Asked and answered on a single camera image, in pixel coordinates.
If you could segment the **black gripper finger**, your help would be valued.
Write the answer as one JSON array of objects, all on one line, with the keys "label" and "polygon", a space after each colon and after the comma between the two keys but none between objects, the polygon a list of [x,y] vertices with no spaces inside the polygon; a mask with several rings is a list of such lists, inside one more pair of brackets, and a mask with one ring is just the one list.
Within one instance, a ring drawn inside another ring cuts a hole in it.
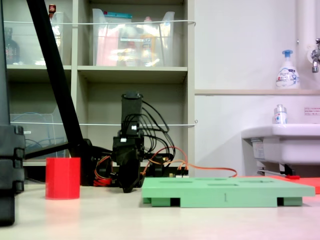
[{"label": "black gripper finger", "polygon": [[130,193],[130,167],[128,164],[119,166],[117,180],[123,192]]},{"label": "black gripper finger", "polygon": [[128,191],[131,192],[133,188],[141,186],[140,162],[132,161],[129,165],[129,187]]}]

